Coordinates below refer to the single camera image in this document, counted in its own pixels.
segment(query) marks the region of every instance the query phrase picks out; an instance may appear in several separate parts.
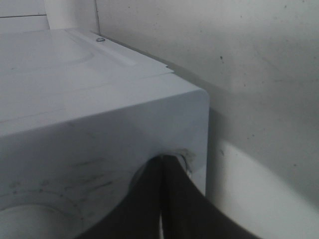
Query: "white appliance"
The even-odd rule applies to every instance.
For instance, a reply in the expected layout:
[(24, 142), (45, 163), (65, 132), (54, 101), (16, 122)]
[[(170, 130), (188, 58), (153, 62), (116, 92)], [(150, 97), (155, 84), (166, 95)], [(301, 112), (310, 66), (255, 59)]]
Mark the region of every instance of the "white appliance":
[[(77, 235), (167, 151), (186, 156), (204, 193), (208, 109), (204, 90), (93, 33), (0, 34), (1, 225)], [(0, 238), (19, 238), (1, 225)]]

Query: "washing machine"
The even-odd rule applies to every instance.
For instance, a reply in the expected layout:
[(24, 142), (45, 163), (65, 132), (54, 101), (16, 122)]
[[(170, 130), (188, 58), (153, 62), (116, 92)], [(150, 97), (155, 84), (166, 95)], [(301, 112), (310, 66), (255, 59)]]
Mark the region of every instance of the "washing machine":
[(0, 238), (72, 238), (163, 152), (205, 193), (208, 94), (81, 29), (0, 34)]

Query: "screw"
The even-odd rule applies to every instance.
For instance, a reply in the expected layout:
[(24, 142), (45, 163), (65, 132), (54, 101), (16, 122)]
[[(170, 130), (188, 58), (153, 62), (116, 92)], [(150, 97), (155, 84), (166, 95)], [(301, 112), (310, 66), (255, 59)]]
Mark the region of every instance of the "screw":
[(102, 41), (105, 41), (105, 38), (99, 37), (99, 38), (96, 39), (96, 41), (97, 42), (102, 42)]

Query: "wall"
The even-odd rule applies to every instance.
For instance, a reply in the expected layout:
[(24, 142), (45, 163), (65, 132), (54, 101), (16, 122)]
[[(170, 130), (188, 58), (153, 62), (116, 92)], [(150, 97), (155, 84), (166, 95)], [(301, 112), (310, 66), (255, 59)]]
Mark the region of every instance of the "wall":
[(95, 0), (44, 0), (50, 29), (80, 27), (99, 32)]
[(1, 0), (0, 33), (48, 29), (43, 0)]
[(101, 33), (211, 96), (207, 197), (269, 239), (319, 234), (317, 0), (97, 0)]

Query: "appliance top panel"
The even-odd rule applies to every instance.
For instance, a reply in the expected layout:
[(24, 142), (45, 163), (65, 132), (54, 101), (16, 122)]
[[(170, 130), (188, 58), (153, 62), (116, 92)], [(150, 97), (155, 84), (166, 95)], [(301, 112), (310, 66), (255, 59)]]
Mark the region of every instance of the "appliance top panel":
[(198, 90), (97, 38), (81, 29), (0, 34), (0, 136)]

